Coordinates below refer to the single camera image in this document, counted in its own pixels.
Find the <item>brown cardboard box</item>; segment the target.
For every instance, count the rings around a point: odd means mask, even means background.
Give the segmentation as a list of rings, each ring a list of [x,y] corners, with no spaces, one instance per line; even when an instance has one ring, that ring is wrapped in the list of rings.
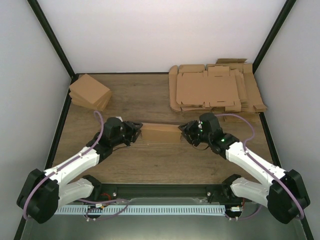
[[[141,136],[144,141],[175,144],[181,142],[182,132],[174,124],[143,123]]]

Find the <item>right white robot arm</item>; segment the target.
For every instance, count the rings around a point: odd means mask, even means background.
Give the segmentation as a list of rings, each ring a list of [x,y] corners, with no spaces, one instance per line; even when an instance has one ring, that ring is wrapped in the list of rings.
[[[233,175],[231,183],[222,188],[225,200],[232,202],[239,197],[254,201],[266,207],[283,224],[304,219],[304,210],[311,201],[303,178],[296,170],[286,171],[255,154],[247,148],[245,141],[225,133],[217,115],[212,112],[178,128],[192,146],[207,144],[213,153],[238,165],[258,181]]]

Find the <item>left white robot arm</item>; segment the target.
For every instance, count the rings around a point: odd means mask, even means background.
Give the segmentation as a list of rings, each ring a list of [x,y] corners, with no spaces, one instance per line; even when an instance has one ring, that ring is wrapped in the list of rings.
[[[102,196],[101,182],[91,175],[74,179],[108,158],[117,146],[128,147],[134,143],[142,126],[142,123],[123,121],[121,117],[110,117],[74,156],[55,167],[31,171],[16,201],[23,217],[43,224],[59,208],[74,201],[97,202]]]

